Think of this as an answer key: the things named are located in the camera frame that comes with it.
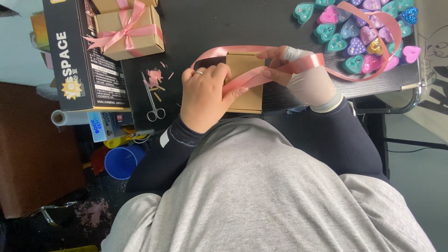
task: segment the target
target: black desk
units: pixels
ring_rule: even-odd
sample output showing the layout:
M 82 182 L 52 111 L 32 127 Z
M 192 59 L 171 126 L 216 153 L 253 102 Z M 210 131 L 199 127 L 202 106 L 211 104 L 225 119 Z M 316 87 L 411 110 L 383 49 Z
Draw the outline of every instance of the black desk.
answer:
M 228 45 L 289 45 L 324 52 L 324 45 L 312 35 L 322 11 L 315 9 L 312 18 L 304 25 L 299 25 L 292 17 L 296 5 L 306 1 L 309 0 L 160 0 L 156 10 L 160 15 L 166 52 L 121 62 L 136 129 L 163 130 L 171 124 L 180 111 L 182 72 L 208 49 Z M 403 41 L 405 46 L 415 45 L 414 34 Z M 340 53 L 325 54 L 327 67 L 346 73 L 341 67 L 343 61 Z M 166 89 L 158 91 L 162 102 L 155 99 L 155 105 L 165 109 L 167 115 L 150 122 L 146 113 L 152 109 L 140 71 L 155 67 L 162 71 L 161 86 Z M 168 80 L 171 71 L 174 75 Z M 419 68 L 417 62 L 397 66 L 373 80 L 359 83 L 332 79 L 347 98 L 354 98 L 419 83 Z M 302 105 L 286 88 L 276 83 L 264 85 L 263 112 Z

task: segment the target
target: scissors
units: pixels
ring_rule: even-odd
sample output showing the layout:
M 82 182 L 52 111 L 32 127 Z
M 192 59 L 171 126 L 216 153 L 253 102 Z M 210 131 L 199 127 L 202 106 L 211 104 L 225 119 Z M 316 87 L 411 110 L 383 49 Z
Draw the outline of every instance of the scissors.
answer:
M 141 72 L 141 73 L 142 73 L 143 80 L 146 81 L 145 75 L 143 74 L 143 72 Z M 151 102 L 151 106 L 152 106 L 152 111 L 149 111 L 148 114 L 146 114 L 146 117 L 148 118 L 148 120 L 150 122 L 154 122 L 155 120 L 157 120 L 157 118 L 158 119 L 165 118 L 165 116 L 166 116 L 165 109 L 156 109 L 155 108 L 154 100 L 152 99 L 152 95 L 151 95 L 151 91 L 149 91 L 148 85 L 146 85 L 145 83 L 143 83 L 143 84 L 145 85 L 146 92 L 148 93 L 149 101 Z M 163 112 L 163 116 L 161 116 L 161 117 L 159 116 L 159 111 Z

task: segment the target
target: gold glitter heart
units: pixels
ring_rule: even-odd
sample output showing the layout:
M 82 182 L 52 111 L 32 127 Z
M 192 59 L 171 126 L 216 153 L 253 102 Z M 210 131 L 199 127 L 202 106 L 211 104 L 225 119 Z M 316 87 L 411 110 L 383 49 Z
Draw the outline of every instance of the gold glitter heart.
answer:
M 381 43 L 379 42 L 379 39 L 376 38 L 374 39 L 369 46 L 367 47 L 367 52 L 369 54 L 378 54 L 378 55 L 382 55 L 383 54 L 383 50 L 381 49 Z

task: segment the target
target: fingernail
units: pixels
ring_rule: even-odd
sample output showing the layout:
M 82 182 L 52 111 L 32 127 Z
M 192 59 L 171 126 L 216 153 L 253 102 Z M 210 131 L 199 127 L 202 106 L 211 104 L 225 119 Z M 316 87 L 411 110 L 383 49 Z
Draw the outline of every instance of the fingernail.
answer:
M 242 87 L 242 88 L 238 89 L 238 94 L 242 95 L 242 94 L 246 93 L 248 90 L 249 90 L 249 88 Z
M 261 75 L 263 75 L 266 78 L 269 78 L 271 76 L 271 72 L 269 72 L 268 70 L 263 70 L 261 71 Z

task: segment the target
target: blue plastic cup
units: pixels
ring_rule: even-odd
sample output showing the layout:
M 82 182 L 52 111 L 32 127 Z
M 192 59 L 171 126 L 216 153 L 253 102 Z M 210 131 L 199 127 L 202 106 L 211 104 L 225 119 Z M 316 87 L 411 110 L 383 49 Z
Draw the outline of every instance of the blue plastic cup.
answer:
M 104 167 L 111 177 L 128 179 L 144 156 L 145 151 L 139 145 L 117 147 L 107 153 Z

